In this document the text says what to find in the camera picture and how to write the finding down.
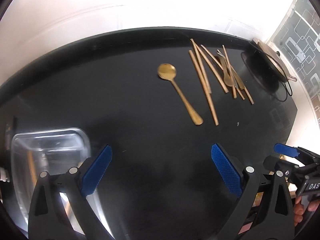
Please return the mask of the person's hand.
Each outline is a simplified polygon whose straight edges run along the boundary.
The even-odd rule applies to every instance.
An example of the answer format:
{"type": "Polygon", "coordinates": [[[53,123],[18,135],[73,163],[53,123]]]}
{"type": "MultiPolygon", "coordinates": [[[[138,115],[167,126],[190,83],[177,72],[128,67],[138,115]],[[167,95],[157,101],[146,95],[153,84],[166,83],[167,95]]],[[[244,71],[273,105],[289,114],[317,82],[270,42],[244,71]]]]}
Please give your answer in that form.
{"type": "MultiPolygon", "coordinates": [[[[301,204],[302,197],[295,198],[295,206],[293,208],[294,213],[294,226],[297,226],[303,220],[303,215],[305,213],[304,206],[301,204]]],[[[307,210],[310,212],[314,212],[317,210],[319,206],[319,199],[314,200],[309,203],[307,210]]]]}

